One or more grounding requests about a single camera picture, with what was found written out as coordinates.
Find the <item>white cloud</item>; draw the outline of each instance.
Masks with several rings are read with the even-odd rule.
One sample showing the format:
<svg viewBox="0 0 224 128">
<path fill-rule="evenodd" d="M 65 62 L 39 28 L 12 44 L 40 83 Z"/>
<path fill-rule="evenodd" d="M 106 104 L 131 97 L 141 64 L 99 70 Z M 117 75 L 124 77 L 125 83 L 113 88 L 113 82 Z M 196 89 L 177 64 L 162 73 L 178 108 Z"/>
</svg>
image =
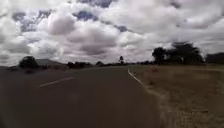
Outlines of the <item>white cloud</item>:
<svg viewBox="0 0 224 128">
<path fill-rule="evenodd" d="M 171 0 L 115 0 L 108 8 L 92 6 L 102 0 L 89 0 L 90 5 L 77 1 L 2 0 L 0 64 L 15 64 L 25 55 L 62 62 L 110 62 L 120 55 L 127 61 L 150 60 L 153 48 L 169 47 L 177 40 L 196 42 L 204 54 L 224 51 L 223 0 L 175 0 L 178 9 Z M 50 16 L 39 17 L 40 10 L 48 10 Z M 104 23 L 73 16 L 83 10 Z M 14 21 L 11 17 L 18 11 L 32 24 Z M 120 32 L 105 22 L 130 31 Z M 24 27 L 32 31 L 24 32 Z"/>
</svg>

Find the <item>grass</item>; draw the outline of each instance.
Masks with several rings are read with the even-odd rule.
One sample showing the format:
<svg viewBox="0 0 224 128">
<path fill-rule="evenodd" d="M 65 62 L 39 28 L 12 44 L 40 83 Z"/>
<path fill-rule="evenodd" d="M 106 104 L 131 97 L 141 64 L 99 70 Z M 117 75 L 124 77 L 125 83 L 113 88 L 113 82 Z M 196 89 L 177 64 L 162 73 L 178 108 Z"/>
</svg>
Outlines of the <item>grass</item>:
<svg viewBox="0 0 224 128">
<path fill-rule="evenodd" d="M 173 128 L 224 128 L 224 67 L 131 66 L 151 91 L 165 97 Z"/>
</svg>

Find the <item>distant hill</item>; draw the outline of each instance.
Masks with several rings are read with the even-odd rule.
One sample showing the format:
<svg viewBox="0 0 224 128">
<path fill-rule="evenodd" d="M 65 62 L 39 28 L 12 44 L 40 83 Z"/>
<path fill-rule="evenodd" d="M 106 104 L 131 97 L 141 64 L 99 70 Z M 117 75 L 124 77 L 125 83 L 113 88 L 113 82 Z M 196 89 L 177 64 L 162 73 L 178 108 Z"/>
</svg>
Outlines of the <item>distant hill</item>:
<svg viewBox="0 0 224 128">
<path fill-rule="evenodd" d="M 38 65 L 51 65 L 51 66 L 63 66 L 65 64 L 49 60 L 49 59 L 36 59 Z"/>
</svg>

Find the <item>road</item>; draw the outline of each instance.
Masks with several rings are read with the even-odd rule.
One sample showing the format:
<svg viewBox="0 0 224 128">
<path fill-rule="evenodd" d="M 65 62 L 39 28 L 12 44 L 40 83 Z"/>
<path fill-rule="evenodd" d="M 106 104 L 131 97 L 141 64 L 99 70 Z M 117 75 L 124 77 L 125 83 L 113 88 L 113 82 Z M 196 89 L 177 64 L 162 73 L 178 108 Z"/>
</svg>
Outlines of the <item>road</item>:
<svg viewBox="0 0 224 128">
<path fill-rule="evenodd" d="M 161 128 L 155 96 L 123 67 L 7 73 L 0 84 L 5 128 Z"/>
</svg>

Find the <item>distant tree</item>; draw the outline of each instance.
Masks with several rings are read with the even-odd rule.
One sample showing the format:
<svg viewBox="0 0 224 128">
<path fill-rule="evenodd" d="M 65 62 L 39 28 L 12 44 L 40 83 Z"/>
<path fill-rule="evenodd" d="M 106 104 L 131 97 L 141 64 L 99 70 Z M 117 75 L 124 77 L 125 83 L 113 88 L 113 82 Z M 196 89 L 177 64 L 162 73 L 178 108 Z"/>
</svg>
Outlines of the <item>distant tree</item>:
<svg viewBox="0 0 224 128">
<path fill-rule="evenodd" d="M 155 48 L 152 56 L 155 58 L 156 64 L 162 64 L 165 60 L 166 50 L 162 47 Z"/>
<path fill-rule="evenodd" d="M 98 62 L 96 63 L 96 66 L 104 66 L 104 63 L 101 62 L 101 61 L 98 61 Z"/>
<path fill-rule="evenodd" d="M 68 62 L 67 66 L 68 68 L 75 68 L 75 64 L 72 62 Z"/>
<path fill-rule="evenodd" d="M 205 61 L 212 64 L 224 64 L 224 53 L 208 54 Z"/>
<path fill-rule="evenodd" d="M 33 56 L 26 56 L 19 62 L 19 67 L 35 69 L 38 68 L 39 66 L 36 62 L 36 59 Z"/>
<path fill-rule="evenodd" d="M 123 56 L 120 56 L 120 58 L 119 58 L 119 62 L 120 62 L 120 64 L 124 64 L 124 57 Z"/>
<path fill-rule="evenodd" d="M 168 62 L 182 64 L 198 64 L 203 62 L 200 50 L 194 47 L 192 43 L 175 42 L 172 46 L 173 48 L 166 52 Z"/>
</svg>

